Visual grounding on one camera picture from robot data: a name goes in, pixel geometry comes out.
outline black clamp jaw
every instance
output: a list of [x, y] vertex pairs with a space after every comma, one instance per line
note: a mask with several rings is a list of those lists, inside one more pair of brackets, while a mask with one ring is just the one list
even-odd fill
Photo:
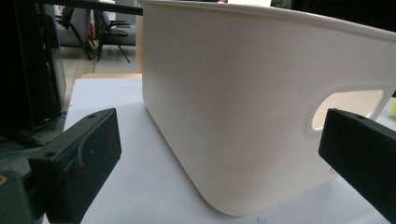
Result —
[[390, 223], [396, 223], [396, 132], [329, 109], [319, 155]]
[[0, 172], [0, 223], [80, 223], [120, 159], [116, 109], [80, 120], [29, 158], [21, 178]]

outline handle cutout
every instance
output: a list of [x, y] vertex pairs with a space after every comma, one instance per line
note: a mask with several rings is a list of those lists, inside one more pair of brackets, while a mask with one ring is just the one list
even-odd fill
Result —
[[337, 108], [370, 118], [378, 106], [383, 93], [381, 90], [334, 93], [327, 97], [321, 103], [317, 112], [315, 112], [312, 120], [312, 128], [316, 131], [323, 129], [324, 120], [326, 119], [329, 108]]

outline white table surface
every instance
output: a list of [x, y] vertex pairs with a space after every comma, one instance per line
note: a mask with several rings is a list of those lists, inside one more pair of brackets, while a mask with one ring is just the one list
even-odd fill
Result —
[[[115, 107], [122, 147], [120, 161], [82, 223], [388, 223], [340, 176], [254, 215], [230, 217], [218, 212], [178, 163], [141, 92], [139, 78], [76, 80], [65, 128], [93, 112]], [[377, 121], [396, 130], [388, 105]]]

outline white plastic bin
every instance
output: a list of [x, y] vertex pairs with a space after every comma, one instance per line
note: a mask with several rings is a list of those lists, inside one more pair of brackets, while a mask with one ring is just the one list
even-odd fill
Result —
[[143, 6], [145, 104], [199, 192], [229, 215], [336, 176], [318, 155], [313, 126], [325, 99], [369, 104], [337, 92], [374, 93], [365, 115], [375, 119], [396, 89], [392, 32], [270, 7]]

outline yellow object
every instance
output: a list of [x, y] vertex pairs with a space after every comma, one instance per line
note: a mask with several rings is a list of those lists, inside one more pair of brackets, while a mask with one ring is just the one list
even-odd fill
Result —
[[393, 99], [392, 106], [391, 106], [390, 110], [392, 111], [393, 116], [396, 118], [396, 98]]

